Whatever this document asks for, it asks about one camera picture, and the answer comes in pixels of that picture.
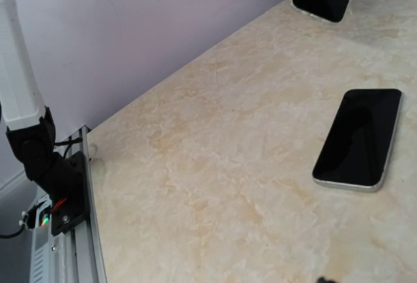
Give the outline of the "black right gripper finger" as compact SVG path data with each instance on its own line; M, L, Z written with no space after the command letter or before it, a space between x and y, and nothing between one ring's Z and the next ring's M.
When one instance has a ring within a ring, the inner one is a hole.
M337 283L337 282L335 280L321 276L317 279L316 283Z

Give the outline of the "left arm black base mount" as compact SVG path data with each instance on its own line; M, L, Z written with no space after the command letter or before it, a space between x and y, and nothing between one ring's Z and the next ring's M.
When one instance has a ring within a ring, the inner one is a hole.
M51 234L53 236L72 231L90 215L85 155L78 151L69 158L69 163L75 169L80 181L65 197L59 199L60 204L53 202L51 209Z

